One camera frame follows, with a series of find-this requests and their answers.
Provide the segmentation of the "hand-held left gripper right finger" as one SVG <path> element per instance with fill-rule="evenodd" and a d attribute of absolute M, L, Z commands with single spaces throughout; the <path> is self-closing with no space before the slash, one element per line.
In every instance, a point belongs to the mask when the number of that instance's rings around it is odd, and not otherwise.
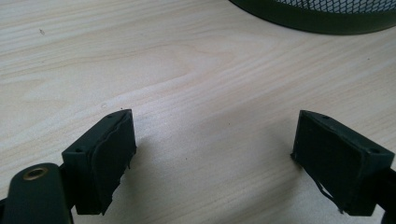
<path fill-rule="evenodd" d="M 328 116 L 302 110 L 291 157 L 341 212 L 395 215 L 395 154 Z"/>

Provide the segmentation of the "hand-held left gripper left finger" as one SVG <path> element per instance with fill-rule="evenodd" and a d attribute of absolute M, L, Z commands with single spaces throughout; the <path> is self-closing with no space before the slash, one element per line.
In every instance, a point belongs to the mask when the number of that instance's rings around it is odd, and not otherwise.
<path fill-rule="evenodd" d="M 106 212 L 135 153 L 130 109 L 103 117 L 62 153 L 64 171 L 75 192 L 73 204 L 80 215 Z"/>

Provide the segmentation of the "grey mesh trash can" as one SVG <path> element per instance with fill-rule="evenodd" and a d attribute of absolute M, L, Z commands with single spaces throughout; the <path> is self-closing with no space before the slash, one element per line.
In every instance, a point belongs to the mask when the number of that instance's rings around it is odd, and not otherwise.
<path fill-rule="evenodd" d="M 266 21 L 309 33 L 370 34 L 396 26 L 396 0 L 229 0 Z"/>

